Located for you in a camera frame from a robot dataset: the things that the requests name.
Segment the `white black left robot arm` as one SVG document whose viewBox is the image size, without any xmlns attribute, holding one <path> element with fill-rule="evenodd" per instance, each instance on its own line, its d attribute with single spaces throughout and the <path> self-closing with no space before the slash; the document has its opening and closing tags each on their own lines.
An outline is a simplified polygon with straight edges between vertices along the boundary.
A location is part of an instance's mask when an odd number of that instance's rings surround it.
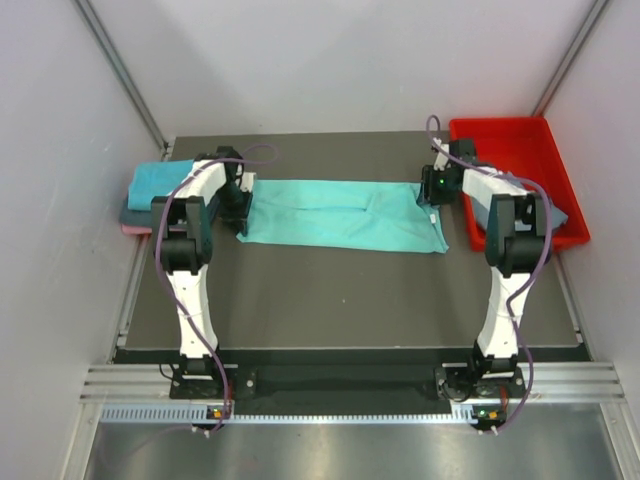
<svg viewBox="0 0 640 480">
<path fill-rule="evenodd" d="M 170 363 L 173 399 L 230 399 L 207 278 L 213 219 L 219 217 L 235 233 L 248 233 L 255 175 L 245 171 L 244 163 L 231 146 L 201 153 L 176 187 L 151 200 L 155 269 L 180 327 L 179 359 Z"/>
</svg>

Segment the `folded pink t-shirt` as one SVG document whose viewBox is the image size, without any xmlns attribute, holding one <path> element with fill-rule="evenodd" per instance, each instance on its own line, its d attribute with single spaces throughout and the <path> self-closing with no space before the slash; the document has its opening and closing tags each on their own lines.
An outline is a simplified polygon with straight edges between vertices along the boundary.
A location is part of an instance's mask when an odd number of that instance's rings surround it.
<svg viewBox="0 0 640 480">
<path fill-rule="evenodd" d="M 150 227 L 132 226 L 132 225 L 122 225 L 121 231 L 123 234 L 129 235 L 129 236 L 143 236 L 143 235 L 150 235 L 152 233 L 152 229 Z"/>
</svg>

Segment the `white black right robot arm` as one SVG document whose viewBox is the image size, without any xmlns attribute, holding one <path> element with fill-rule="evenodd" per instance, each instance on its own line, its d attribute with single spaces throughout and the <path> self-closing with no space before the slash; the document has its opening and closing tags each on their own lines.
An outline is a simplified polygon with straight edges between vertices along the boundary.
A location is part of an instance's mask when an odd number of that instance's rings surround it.
<svg viewBox="0 0 640 480">
<path fill-rule="evenodd" d="M 518 381 L 519 331 L 529 291 L 549 259 L 553 228 L 548 197 L 508 173 L 476 162 L 469 139 L 430 140 L 437 157 L 422 169 L 417 203 L 442 206 L 462 193 L 487 213 L 484 255 L 491 289 L 483 327 L 463 371 L 449 371 L 441 395 L 459 402 Z"/>
</svg>

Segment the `red plastic bin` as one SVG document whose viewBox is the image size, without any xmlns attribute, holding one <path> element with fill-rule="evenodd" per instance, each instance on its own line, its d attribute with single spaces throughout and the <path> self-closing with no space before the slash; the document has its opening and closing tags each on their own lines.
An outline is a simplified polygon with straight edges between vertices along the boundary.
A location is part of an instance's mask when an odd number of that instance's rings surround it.
<svg viewBox="0 0 640 480">
<path fill-rule="evenodd" d="M 541 185 L 553 205 L 568 216 L 554 231 L 560 252 L 591 239 L 563 160 L 542 117 L 459 118 L 449 122 L 453 140 L 471 139 L 478 161 Z"/>
</svg>

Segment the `left aluminium corner post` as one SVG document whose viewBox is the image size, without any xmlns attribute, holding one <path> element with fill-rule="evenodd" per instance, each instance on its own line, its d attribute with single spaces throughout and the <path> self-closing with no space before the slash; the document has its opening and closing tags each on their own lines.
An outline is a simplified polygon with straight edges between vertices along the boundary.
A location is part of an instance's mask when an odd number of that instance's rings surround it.
<svg viewBox="0 0 640 480">
<path fill-rule="evenodd" d="M 116 80 L 122 87 L 126 97 L 136 111 L 154 144 L 161 152 L 165 152 L 169 146 L 169 142 L 162 133 L 130 69 L 127 67 L 126 62 L 121 56 L 93 3 L 89 0 L 72 0 L 71 3 L 94 38 L 107 64 L 114 73 Z"/>
</svg>

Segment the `aluminium corner post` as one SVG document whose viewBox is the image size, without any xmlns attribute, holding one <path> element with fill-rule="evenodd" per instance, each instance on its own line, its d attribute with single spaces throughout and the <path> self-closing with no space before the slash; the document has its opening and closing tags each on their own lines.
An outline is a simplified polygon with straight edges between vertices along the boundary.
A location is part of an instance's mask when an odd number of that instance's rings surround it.
<svg viewBox="0 0 640 480">
<path fill-rule="evenodd" d="M 154 144 L 161 152 L 165 152 L 169 146 L 169 142 L 162 133 L 130 69 L 127 67 L 126 62 L 121 56 L 93 3 L 89 0 L 72 0 L 71 3 L 94 38 L 107 64 L 114 73 L 116 80 L 122 87 L 126 97 L 136 111 Z"/>
<path fill-rule="evenodd" d="M 539 98 L 531 111 L 531 117 L 545 116 L 555 96 L 561 89 L 565 80 L 568 78 L 576 61 L 589 42 L 597 26 L 603 20 L 611 4 L 611 0 L 595 0 L 590 3 L 586 14 L 580 21 L 568 46 L 564 50 L 564 53 L 560 57 L 559 62 L 542 90 L 542 93 L 539 95 Z"/>
</svg>

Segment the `right aluminium corner post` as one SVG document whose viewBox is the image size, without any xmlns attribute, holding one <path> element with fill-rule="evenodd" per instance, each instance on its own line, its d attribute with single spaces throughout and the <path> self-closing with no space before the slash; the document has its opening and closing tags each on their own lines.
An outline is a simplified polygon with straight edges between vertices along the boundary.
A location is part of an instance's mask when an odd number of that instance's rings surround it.
<svg viewBox="0 0 640 480">
<path fill-rule="evenodd" d="M 545 116 L 555 96 L 561 89 L 565 80 L 568 78 L 576 61 L 589 42 L 597 26 L 603 20 L 611 4 L 611 0 L 595 0 L 590 3 L 586 14 L 580 21 L 568 46 L 564 50 L 564 53 L 560 57 L 559 62 L 542 90 L 542 93 L 539 95 L 539 98 L 531 111 L 531 117 Z"/>
</svg>

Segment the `turquoise t-shirt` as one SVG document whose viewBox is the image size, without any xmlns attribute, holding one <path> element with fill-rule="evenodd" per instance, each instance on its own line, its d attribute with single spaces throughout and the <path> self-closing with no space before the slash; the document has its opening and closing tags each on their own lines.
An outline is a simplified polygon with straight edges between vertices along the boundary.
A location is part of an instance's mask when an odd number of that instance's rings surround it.
<svg viewBox="0 0 640 480">
<path fill-rule="evenodd" d="M 259 180 L 242 243 L 396 253 L 449 250 L 439 211 L 409 182 Z"/>
</svg>

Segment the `folded blue t-shirt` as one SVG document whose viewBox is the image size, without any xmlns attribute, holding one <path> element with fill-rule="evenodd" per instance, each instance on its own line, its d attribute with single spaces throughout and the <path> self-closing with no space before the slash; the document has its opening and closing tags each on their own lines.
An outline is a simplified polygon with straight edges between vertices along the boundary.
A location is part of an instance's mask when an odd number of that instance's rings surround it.
<svg viewBox="0 0 640 480">
<path fill-rule="evenodd" d="M 169 197 L 186 179 L 192 178 L 205 161 L 152 162 L 137 166 L 128 189 L 127 206 L 134 211 L 150 211 L 156 196 Z M 226 182 L 221 165 L 210 166 L 183 186 L 174 199 L 200 196 L 209 202 Z"/>
</svg>

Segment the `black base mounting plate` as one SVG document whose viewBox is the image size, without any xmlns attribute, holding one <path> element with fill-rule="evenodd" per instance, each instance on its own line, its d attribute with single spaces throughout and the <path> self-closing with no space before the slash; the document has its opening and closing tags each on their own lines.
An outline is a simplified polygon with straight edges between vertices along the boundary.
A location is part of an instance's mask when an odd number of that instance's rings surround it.
<svg viewBox="0 0 640 480">
<path fill-rule="evenodd" d="M 465 367 L 429 365 L 240 366 L 226 371 L 229 395 L 247 400 L 277 393 L 415 393 L 428 400 L 515 398 L 525 393 L 522 372 L 480 379 Z"/>
</svg>

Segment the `grey-blue t-shirt in bin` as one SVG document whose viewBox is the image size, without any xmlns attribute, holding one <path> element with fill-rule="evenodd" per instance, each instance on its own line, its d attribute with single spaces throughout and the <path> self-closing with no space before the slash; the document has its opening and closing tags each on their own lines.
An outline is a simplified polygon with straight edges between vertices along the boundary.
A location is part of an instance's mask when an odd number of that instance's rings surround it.
<svg viewBox="0 0 640 480">
<path fill-rule="evenodd" d="M 463 180 L 463 193 L 471 198 L 475 223 L 486 232 L 493 194 L 511 194 L 516 199 L 520 199 L 520 197 L 524 198 L 525 192 L 529 193 L 529 190 L 525 190 L 521 179 L 511 173 L 498 171 L 491 167 L 480 167 L 480 169 L 488 172 L 488 175 L 471 172 L 471 180 Z M 551 227 L 555 231 L 567 222 L 568 215 L 557 208 L 550 198 L 549 201 Z M 516 231 L 531 230 L 531 227 L 528 224 L 525 225 L 521 219 L 515 220 L 514 227 Z"/>
</svg>

